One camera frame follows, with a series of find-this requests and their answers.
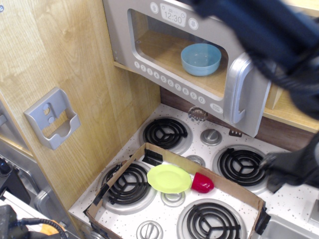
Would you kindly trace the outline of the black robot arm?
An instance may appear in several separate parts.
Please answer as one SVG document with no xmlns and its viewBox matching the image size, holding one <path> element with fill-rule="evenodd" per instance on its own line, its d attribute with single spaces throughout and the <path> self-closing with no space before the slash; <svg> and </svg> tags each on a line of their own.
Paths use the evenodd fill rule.
<svg viewBox="0 0 319 239">
<path fill-rule="evenodd" d="M 201 17 L 228 25 L 257 69 L 287 90 L 304 114 L 319 117 L 319 21 L 295 12 L 280 0 L 190 0 Z M 301 150 L 268 154 L 261 163 L 267 188 L 284 184 L 319 185 L 319 137 Z"/>
</svg>

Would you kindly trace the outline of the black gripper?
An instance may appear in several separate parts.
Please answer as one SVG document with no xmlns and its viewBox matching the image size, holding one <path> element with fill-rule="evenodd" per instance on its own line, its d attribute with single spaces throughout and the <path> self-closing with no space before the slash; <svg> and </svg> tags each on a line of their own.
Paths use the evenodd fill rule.
<svg viewBox="0 0 319 239">
<path fill-rule="evenodd" d="M 262 160 L 260 169 L 267 174 L 267 189 L 276 193 L 284 184 L 303 184 L 319 187 L 319 135 L 309 144 L 294 152 L 269 153 Z"/>
</svg>

